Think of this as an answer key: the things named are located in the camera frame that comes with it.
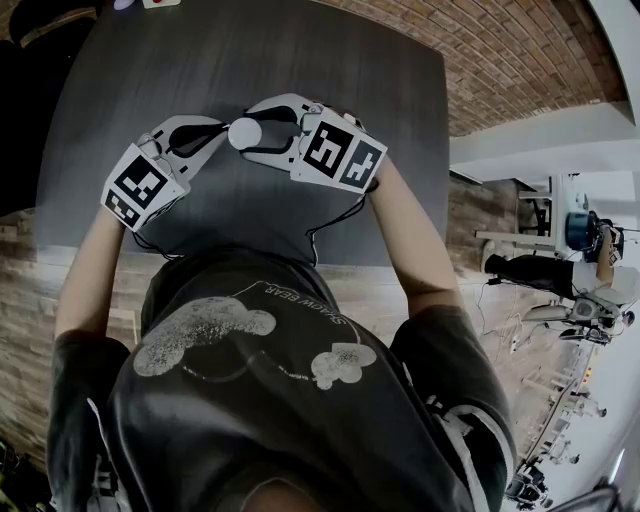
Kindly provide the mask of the blue cylinder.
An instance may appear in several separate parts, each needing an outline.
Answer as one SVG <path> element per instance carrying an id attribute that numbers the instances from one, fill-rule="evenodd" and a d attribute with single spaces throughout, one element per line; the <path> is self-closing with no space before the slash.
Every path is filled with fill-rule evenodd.
<path id="1" fill-rule="evenodd" d="M 584 251 L 593 245 L 594 220 L 587 212 L 570 212 L 565 222 L 565 241 L 574 251 Z"/>

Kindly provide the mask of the black printed t-shirt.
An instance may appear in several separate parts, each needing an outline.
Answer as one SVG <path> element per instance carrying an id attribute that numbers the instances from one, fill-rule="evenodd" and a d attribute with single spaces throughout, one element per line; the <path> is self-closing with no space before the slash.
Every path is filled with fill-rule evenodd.
<path id="1" fill-rule="evenodd" d="M 463 309 L 430 306 L 385 345 L 315 271 L 225 248 L 165 264 L 142 320 L 134 348 L 55 341 L 60 509 L 240 512 L 284 483 L 324 512 L 499 512 L 509 408 Z"/>

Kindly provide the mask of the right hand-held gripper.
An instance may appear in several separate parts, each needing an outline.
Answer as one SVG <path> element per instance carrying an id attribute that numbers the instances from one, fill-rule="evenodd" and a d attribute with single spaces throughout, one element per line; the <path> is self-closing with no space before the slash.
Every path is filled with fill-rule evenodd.
<path id="1" fill-rule="evenodd" d="M 276 146 L 277 137 L 262 132 L 239 151 L 247 161 L 290 172 L 292 180 L 356 194 L 364 193 L 387 153 L 347 115 L 295 93 L 266 98 L 244 111 L 255 121 L 295 124 L 300 135 Z"/>

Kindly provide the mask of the person's left forearm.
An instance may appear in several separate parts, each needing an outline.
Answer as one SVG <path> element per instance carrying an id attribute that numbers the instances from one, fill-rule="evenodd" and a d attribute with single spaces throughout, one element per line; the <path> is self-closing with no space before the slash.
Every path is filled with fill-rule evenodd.
<path id="1" fill-rule="evenodd" d="M 58 301 L 54 338 L 80 330 L 104 337 L 124 226 L 98 209 L 66 276 Z"/>

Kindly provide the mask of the black machine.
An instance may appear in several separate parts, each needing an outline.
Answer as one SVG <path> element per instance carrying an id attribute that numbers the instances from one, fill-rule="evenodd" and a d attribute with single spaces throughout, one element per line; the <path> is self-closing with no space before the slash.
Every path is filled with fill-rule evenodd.
<path id="1" fill-rule="evenodd" d="M 523 465 L 514 474 L 505 491 L 505 498 L 519 511 L 550 508 L 553 500 L 545 484 L 545 475 L 536 465 Z"/>

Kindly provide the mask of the low black office chair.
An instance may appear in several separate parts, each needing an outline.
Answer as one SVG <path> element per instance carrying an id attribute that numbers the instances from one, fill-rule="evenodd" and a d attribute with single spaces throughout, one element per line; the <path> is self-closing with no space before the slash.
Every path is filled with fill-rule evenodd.
<path id="1" fill-rule="evenodd" d="M 104 0 L 19 0 L 8 23 L 12 43 L 24 48 L 32 41 L 73 21 L 95 21 Z"/>

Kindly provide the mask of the round white tape measure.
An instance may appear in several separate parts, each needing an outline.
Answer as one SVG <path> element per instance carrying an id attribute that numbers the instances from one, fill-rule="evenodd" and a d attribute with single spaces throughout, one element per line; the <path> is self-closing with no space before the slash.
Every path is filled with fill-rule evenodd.
<path id="1" fill-rule="evenodd" d="M 227 138 L 233 148 L 243 151 L 256 147 L 262 139 L 260 124 L 248 117 L 241 117 L 233 121 L 227 130 Z"/>

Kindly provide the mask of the person's right forearm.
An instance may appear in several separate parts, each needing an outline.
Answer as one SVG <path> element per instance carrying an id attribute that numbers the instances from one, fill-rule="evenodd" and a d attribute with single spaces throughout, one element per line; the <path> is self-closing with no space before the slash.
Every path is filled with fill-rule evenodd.
<path id="1" fill-rule="evenodd" d="M 392 267 L 406 296 L 404 326 L 463 324 L 457 276 L 433 222 L 389 157 L 369 194 Z"/>

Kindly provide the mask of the black headrest office chair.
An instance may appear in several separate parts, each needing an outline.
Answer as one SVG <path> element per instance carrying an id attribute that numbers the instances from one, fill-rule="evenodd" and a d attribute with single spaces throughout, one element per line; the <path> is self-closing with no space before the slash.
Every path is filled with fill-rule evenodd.
<path id="1" fill-rule="evenodd" d="M 0 41 L 0 217 L 35 205 L 50 123 L 79 50 Z"/>

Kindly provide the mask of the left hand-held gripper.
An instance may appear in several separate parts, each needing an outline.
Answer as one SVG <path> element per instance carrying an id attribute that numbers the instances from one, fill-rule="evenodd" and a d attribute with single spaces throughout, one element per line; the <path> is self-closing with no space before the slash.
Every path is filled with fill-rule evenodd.
<path id="1" fill-rule="evenodd" d="M 125 228 L 138 232 L 190 192 L 187 181 L 227 140 L 228 127 L 199 115 L 166 119 L 129 145 L 106 179 L 100 204 Z"/>

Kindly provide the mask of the white table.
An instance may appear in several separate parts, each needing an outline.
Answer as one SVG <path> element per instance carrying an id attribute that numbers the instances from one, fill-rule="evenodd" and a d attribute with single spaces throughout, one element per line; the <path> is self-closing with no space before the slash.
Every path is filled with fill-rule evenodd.
<path id="1" fill-rule="evenodd" d="M 482 240 L 512 243 L 519 247 L 553 252 L 556 256 L 567 257 L 569 247 L 566 243 L 566 216 L 572 210 L 571 189 L 573 179 L 565 175 L 550 177 L 550 190 L 546 192 L 523 191 L 518 195 L 519 200 L 547 200 L 551 206 L 550 234 L 527 235 L 521 233 L 507 233 L 496 231 L 476 231 L 475 237 Z"/>

